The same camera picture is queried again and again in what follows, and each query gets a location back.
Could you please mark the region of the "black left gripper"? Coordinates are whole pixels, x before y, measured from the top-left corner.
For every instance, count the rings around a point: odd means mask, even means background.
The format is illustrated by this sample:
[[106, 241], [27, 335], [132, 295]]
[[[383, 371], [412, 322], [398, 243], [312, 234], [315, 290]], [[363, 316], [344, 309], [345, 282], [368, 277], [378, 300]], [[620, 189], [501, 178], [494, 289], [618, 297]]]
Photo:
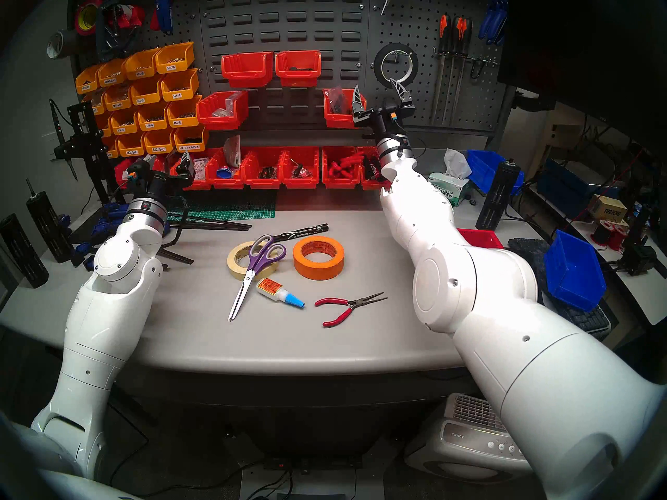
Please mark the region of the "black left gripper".
[[[157, 154], [147, 153], [142, 161], [154, 167]], [[151, 169], [137, 169], [137, 199], [167, 199], [180, 194], [193, 184], [193, 160], [188, 151], [181, 154], [176, 165], [176, 175], [167, 175]]]

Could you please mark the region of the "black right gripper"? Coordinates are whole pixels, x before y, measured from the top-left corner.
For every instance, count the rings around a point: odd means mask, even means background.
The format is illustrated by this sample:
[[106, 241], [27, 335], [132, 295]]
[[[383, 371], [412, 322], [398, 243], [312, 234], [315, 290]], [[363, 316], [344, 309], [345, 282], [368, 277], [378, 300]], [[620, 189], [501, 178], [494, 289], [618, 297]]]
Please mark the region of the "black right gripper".
[[381, 141], [393, 136], [404, 136], [406, 132], [402, 124], [402, 112], [415, 112], [410, 92], [401, 82], [390, 79], [390, 82], [398, 94], [400, 105], [367, 109], [364, 105], [359, 85], [356, 85], [352, 94], [351, 109], [354, 125], [375, 125], [375, 140]]

